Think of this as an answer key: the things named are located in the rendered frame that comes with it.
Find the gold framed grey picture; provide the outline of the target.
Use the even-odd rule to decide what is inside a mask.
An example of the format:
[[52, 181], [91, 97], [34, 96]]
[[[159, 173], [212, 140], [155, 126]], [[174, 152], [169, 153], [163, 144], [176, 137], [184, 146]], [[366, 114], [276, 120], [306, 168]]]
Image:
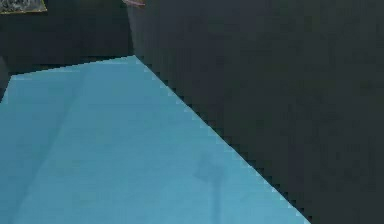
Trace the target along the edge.
[[0, 0], [0, 14], [23, 14], [46, 10], [44, 0]]

